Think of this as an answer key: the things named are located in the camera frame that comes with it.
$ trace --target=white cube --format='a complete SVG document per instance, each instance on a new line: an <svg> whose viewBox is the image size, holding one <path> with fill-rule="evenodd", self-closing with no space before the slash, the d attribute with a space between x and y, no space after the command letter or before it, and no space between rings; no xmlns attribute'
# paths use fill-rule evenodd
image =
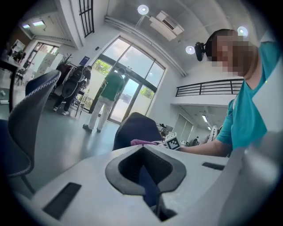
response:
<svg viewBox="0 0 283 226"><path fill-rule="evenodd" d="M171 134L166 136L165 144L169 149L172 149L172 150L178 150L181 147L180 142L177 138L176 132L171 133Z"/></svg>

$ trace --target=ceiling air conditioning unit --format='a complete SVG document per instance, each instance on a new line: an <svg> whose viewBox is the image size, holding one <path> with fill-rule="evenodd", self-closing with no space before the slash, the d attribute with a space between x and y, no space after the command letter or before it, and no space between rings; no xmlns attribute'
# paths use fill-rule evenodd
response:
<svg viewBox="0 0 283 226"><path fill-rule="evenodd" d="M182 33L184 29L175 22L167 13L161 11L156 18L153 16L149 19L152 23L150 26L157 30L160 34L162 34L169 41L176 38L177 35Z"/></svg>

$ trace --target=purple cloth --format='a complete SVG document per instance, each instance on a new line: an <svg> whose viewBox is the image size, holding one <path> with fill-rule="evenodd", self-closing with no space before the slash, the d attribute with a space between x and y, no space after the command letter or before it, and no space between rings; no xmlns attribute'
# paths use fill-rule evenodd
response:
<svg viewBox="0 0 283 226"><path fill-rule="evenodd" d="M140 139L134 139L131 141L131 146L138 145L138 144L153 144L157 145L157 143L150 142L150 141L145 141L145 140L140 140Z"/></svg>

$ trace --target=round ceiling lamp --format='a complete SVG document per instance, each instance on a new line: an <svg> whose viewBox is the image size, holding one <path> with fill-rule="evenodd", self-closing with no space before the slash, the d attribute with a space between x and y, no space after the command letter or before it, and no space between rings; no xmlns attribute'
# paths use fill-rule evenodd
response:
<svg viewBox="0 0 283 226"><path fill-rule="evenodd" d="M247 37L248 34L249 34L249 33L248 33L248 30L247 30L244 26L240 26L240 27L238 28L238 35Z"/></svg>
<svg viewBox="0 0 283 226"><path fill-rule="evenodd" d="M149 12L149 8L146 5L140 5L138 7L138 13L141 15L146 15Z"/></svg>
<svg viewBox="0 0 283 226"><path fill-rule="evenodd" d="M188 54L194 54L195 53L195 48L193 46L189 45L189 46L186 47L186 52Z"/></svg>

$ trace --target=rectangular ceiling light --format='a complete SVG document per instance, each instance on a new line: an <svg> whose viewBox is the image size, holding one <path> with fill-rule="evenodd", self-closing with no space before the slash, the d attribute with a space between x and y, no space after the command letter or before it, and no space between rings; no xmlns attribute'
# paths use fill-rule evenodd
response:
<svg viewBox="0 0 283 226"><path fill-rule="evenodd" d="M203 120L204 120L205 122L207 122L207 118L205 117L205 115L202 115L202 117L203 117Z"/></svg>
<svg viewBox="0 0 283 226"><path fill-rule="evenodd" d="M34 26L44 25L43 21L37 21L33 23Z"/></svg>

